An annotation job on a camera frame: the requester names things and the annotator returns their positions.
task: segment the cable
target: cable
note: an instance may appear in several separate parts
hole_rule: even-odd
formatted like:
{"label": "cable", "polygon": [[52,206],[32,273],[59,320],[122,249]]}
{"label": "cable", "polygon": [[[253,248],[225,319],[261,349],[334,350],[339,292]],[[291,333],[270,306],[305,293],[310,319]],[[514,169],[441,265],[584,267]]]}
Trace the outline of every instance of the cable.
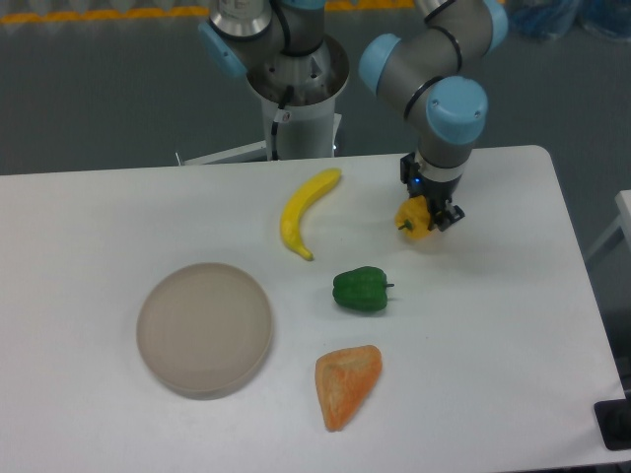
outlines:
{"label": "cable", "polygon": [[[278,110],[284,110],[285,105],[289,103],[294,97],[294,86],[287,86],[285,89],[285,93],[278,103]],[[272,122],[272,158],[271,161],[278,161],[278,150],[276,148],[276,135],[278,134],[278,124],[282,119],[283,113],[276,112],[276,116],[274,116],[274,121]]]}

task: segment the green bell pepper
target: green bell pepper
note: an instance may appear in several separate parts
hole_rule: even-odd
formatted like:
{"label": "green bell pepper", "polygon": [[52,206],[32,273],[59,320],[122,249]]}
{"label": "green bell pepper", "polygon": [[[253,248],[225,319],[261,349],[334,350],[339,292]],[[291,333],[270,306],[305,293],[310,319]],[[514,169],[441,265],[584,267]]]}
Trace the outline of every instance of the green bell pepper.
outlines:
{"label": "green bell pepper", "polygon": [[364,266],[338,274],[333,279],[333,298],[346,308],[362,312],[376,312],[387,305],[386,273],[379,268]]}

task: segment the yellow bell pepper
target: yellow bell pepper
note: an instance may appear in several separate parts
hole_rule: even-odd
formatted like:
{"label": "yellow bell pepper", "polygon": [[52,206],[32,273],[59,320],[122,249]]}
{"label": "yellow bell pepper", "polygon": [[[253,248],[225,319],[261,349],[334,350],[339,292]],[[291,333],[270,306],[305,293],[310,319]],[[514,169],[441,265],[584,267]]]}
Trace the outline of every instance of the yellow bell pepper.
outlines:
{"label": "yellow bell pepper", "polygon": [[403,202],[394,217],[396,227],[412,239],[421,239],[429,235],[430,222],[430,213],[422,195]]}

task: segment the gray plate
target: gray plate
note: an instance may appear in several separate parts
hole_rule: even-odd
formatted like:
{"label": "gray plate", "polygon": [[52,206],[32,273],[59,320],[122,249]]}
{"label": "gray plate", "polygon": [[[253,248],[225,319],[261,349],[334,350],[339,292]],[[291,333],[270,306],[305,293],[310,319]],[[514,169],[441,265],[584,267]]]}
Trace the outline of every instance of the gray plate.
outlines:
{"label": "gray plate", "polygon": [[271,308],[261,287],[220,263],[187,266],[163,280],[145,301],[136,333],[154,375],[193,398],[240,387],[271,336]]}

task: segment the yellow banana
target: yellow banana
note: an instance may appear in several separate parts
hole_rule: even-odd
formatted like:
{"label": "yellow banana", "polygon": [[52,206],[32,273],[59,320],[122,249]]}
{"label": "yellow banana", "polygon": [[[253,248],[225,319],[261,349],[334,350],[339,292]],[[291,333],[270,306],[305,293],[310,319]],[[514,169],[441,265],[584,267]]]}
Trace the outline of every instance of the yellow banana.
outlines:
{"label": "yellow banana", "polygon": [[285,246],[307,261],[312,261],[314,255],[303,244],[300,235],[300,220],[314,202],[335,187],[341,175],[342,169],[323,170],[301,185],[285,204],[280,218],[280,236]]}

